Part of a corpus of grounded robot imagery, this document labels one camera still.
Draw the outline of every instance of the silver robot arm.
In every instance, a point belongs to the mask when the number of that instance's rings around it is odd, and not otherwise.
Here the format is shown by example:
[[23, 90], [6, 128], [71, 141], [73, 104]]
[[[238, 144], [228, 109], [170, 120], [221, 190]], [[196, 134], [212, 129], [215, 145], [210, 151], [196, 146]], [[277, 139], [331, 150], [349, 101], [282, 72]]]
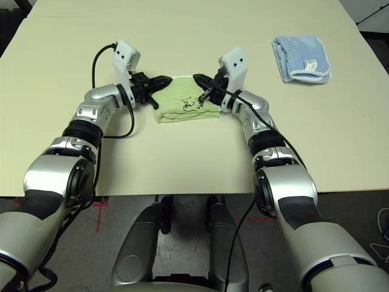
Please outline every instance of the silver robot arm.
[[241, 121], [253, 157], [256, 204], [276, 218], [302, 287], [314, 292], [387, 291], [389, 275], [344, 228], [318, 211], [315, 184], [299, 156], [275, 131], [268, 102], [243, 91], [247, 72], [243, 50], [234, 48], [219, 64], [214, 78], [193, 76], [205, 91], [199, 101], [209, 97], [221, 111], [231, 111]]
[[118, 101], [129, 102], [123, 92], [113, 84], [88, 91], [62, 137], [54, 139], [29, 167], [24, 200], [0, 214], [0, 290], [27, 285], [71, 209], [91, 199], [102, 137], [120, 109]]

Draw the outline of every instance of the wire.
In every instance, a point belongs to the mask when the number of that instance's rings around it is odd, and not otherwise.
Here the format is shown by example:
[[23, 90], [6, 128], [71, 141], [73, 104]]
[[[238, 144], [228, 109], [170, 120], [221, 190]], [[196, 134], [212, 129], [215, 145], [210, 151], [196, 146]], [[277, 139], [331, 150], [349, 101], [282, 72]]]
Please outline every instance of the wire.
[[243, 224], [244, 219], [246, 219], [246, 217], [249, 214], [249, 212], [251, 211], [251, 209], [253, 209], [254, 204], [255, 204], [255, 195], [254, 195], [253, 202], [251, 203], [250, 207], [244, 213], [241, 221], [239, 222], [238, 227], [235, 230], [235, 234], [233, 235], [233, 239], [232, 239], [232, 243], [231, 243], [231, 249], [230, 249], [230, 255], [229, 255], [229, 261], [228, 261], [228, 264], [227, 264], [227, 273], [225, 275], [224, 292], [227, 292], [227, 287], [228, 287], [229, 282], [230, 282], [229, 278], [230, 278], [231, 259], [232, 259], [233, 247], [235, 246], [236, 238], [238, 237], [239, 230], [240, 230], [240, 228], [241, 228], [241, 226]]
[[388, 6], [388, 5], [389, 5], [389, 3], [388, 3], [388, 4], [385, 4], [384, 6], [380, 6], [379, 9], [378, 9], [377, 11], [373, 12], [371, 15], [366, 16], [363, 20], [361, 20], [361, 21], [359, 21], [359, 22], [356, 22], [355, 24], [358, 25], [358, 24], [364, 22], [366, 19], [372, 17], [374, 14], [376, 14], [376, 13], [379, 12], [379, 11], [381, 11], [382, 9], [384, 9], [384, 8], [385, 8], [386, 6]]
[[95, 69], [96, 69], [96, 62], [99, 56], [106, 50], [108, 49], [114, 49], [116, 50], [117, 45], [116, 44], [109, 44], [105, 47], [103, 47], [101, 50], [99, 50], [93, 59], [93, 64], [92, 64], [92, 88], [95, 88]]
[[[109, 44], [109, 45], [103, 47], [102, 49], [100, 49], [97, 52], [96, 56], [94, 57], [93, 63], [92, 63], [92, 88], [95, 88], [95, 69], [96, 69], [96, 63], [97, 63], [97, 60], [98, 60], [99, 56], [105, 50], [108, 50], [110, 48], [116, 50], [116, 47], [117, 47], [117, 44], [114, 44], [114, 43]], [[122, 138], [126, 138], [129, 135], [131, 135], [131, 133], [134, 131], [134, 127], [135, 127], [134, 110], [133, 110], [133, 107], [131, 106], [131, 102], [128, 100], [128, 97], [127, 97], [127, 100], [125, 101], [125, 103], [127, 104], [127, 108], [128, 108], [129, 114], [131, 116], [131, 128], [124, 135], [119, 135], [119, 136], [103, 136], [103, 138], [107, 138], [107, 139], [122, 139]], [[92, 198], [91, 198], [91, 200], [87, 204], [85, 204], [85, 206], [83, 207], [83, 210], [91, 207], [92, 204], [93, 204], [94, 198], [96, 197], [96, 187], [97, 187], [97, 183], [98, 183], [98, 177], [100, 175], [100, 164], [101, 164], [101, 156], [102, 156], [102, 147], [103, 147], [103, 141], [101, 141], [100, 146], [98, 147], [96, 174], [95, 174], [95, 179], [94, 179], [94, 182], [93, 182]]]
[[297, 150], [293, 147], [293, 145], [284, 137], [284, 135], [282, 135], [276, 128], [274, 128], [272, 125], [270, 125], [269, 123], [267, 123], [261, 116], [260, 114], [257, 113], [257, 111], [255, 111], [255, 109], [253, 108], [253, 105], [249, 102], [247, 102], [246, 100], [242, 99], [239, 95], [235, 94], [235, 93], [232, 93], [232, 92], [229, 92], [228, 90], [225, 90], [224, 88], [221, 88], [219, 86], [216, 86], [216, 85], [212, 85], [212, 87], [214, 87], [215, 89], [217, 89], [218, 91], [222, 91], [226, 94], [229, 94], [230, 96], [233, 96], [234, 98], [240, 100], [241, 102], [243, 102], [245, 105], [247, 105], [250, 110], [254, 113], [254, 115], [265, 125], [267, 126], [269, 129], [271, 129], [272, 131], [274, 131], [276, 134], [278, 134], [282, 140], [285, 141], [285, 143], [293, 150], [293, 152], [296, 154], [297, 156], [297, 159], [301, 162], [301, 164], [304, 166], [304, 168], [306, 169], [306, 166], [302, 160], [302, 158], [300, 157], [300, 155], [298, 154]]
[[383, 229], [383, 228], [381, 227], [380, 215], [381, 215], [382, 211], [389, 211], [389, 208], [382, 208], [380, 211], [378, 211], [378, 214], [377, 214], [377, 224], [378, 224], [378, 229], [379, 229], [379, 232], [381, 232], [382, 236], [384, 237], [384, 240], [387, 241], [387, 242], [389, 242], [389, 237], [387, 237], [387, 235], [385, 234], [386, 228]]
[[129, 135], [131, 135], [131, 133], [134, 131], [134, 127], [135, 127], [135, 118], [134, 118], [134, 110], [133, 110], [133, 107], [131, 106], [130, 102], [127, 103], [127, 108], [128, 108], [129, 114], [131, 116], [131, 128], [129, 129], [128, 133], [121, 135], [121, 136], [104, 136], [104, 138], [121, 139], [121, 138], [126, 138]]

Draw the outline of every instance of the table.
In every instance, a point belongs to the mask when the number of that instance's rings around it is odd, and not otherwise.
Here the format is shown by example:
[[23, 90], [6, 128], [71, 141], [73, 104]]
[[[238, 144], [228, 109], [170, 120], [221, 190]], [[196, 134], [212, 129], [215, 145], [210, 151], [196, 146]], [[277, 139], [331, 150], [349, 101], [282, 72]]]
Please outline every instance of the table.
[[[270, 44], [277, 35], [317, 35], [331, 81], [283, 83]], [[121, 38], [150, 77], [213, 75], [240, 45], [245, 88], [269, 101], [319, 191], [389, 188], [389, 77], [338, 1], [39, 0], [0, 59], [0, 196], [23, 195], [28, 166], [91, 88], [95, 53]], [[115, 82], [111, 60], [99, 59], [97, 86]], [[131, 139], [104, 141], [99, 195], [252, 192], [238, 119], [157, 124], [151, 111], [136, 108]], [[111, 134], [128, 128], [119, 113]]]

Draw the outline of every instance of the folded blue cloth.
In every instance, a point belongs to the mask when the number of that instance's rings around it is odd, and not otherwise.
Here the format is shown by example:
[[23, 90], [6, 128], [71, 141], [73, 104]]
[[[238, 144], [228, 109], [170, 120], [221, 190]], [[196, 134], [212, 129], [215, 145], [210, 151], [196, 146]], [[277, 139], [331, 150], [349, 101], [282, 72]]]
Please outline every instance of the folded blue cloth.
[[326, 83], [331, 78], [326, 50], [316, 36], [278, 36], [272, 45], [284, 82]]

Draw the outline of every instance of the folded green cloth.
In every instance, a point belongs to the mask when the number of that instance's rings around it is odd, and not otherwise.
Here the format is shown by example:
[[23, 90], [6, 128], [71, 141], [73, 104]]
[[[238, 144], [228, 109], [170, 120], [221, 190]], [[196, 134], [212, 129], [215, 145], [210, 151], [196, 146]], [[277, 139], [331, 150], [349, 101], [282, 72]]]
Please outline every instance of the folded green cloth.
[[219, 117], [217, 105], [209, 101], [199, 103], [198, 97], [203, 92], [192, 77], [174, 78], [168, 87], [153, 94], [153, 99], [159, 104], [154, 111], [156, 121], [170, 123]]

